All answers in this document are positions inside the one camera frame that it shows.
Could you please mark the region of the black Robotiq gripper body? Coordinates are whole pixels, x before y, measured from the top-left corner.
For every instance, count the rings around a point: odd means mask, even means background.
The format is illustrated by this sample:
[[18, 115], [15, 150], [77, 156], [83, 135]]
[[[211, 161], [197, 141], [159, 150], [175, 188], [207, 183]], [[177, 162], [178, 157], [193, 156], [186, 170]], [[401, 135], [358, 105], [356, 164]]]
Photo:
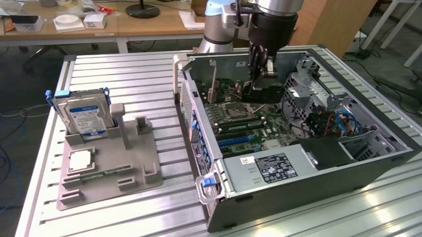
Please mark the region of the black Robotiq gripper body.
[[297, 21], [297, 13], [290, 16], [254, 14], [249, 27], [250, 50], [262, 47], [276, 53], [289, 44]]

